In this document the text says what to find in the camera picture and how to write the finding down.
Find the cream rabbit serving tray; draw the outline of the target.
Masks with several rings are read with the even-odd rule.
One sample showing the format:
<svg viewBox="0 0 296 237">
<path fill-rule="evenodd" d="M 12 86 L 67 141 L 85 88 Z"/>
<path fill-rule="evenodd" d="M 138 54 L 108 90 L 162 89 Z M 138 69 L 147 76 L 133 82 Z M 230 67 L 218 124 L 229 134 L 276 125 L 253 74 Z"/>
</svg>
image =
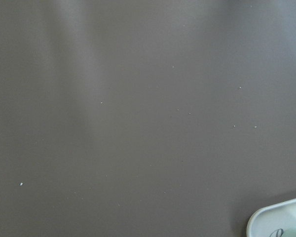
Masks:
<svg viewBox="0 0 296 237">
<path fill-rule="evenodd" d="M 283 237 L 296 233 L 296 198 L 258 209 L 249 218 L 248 237 Z"/>
</svg>

